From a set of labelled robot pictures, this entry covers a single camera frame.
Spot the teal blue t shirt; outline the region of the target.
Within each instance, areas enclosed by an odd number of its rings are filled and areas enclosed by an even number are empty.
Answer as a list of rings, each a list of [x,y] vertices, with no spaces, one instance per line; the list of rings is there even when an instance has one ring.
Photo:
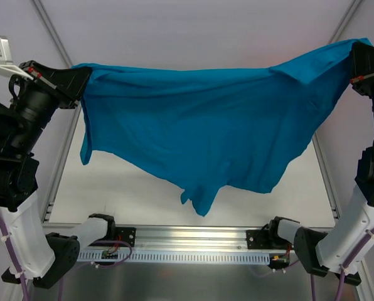
[[[159,70],[89,63],[80,159],[114,154],[206,215],[224,186],[269,193],[350,83],[353,39],[268,68]]]

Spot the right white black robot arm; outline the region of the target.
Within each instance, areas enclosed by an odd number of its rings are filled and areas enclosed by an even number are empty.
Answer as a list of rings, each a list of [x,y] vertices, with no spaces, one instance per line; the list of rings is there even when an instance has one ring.
[[[353,90],[371,99],[374,119],[374,46],[356,42],[351,48]],[[358,263],[374,245],[374,140],[358,161],[356,186],[346,212],[329,232],[319,232],[279,216],[269,223],[267,243],[289,243],[310,275],[334,273],[342,282],[359,285]]]

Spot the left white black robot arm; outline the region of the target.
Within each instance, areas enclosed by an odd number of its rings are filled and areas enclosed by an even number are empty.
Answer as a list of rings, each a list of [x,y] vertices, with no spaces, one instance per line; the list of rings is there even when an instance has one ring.
[[[0,103],[0,231],[12,266],[2,275],[8,283],[31,280],[50,288],[76,263],[80,251],[99,241],[111,245],[117,237],[114,218],[92,214],[64,234],[43,231],[38,212],[33,147],[59,108],[74,109],[92,74],[89,67],[65,70],[35,61],[9,73],[12,103]]]

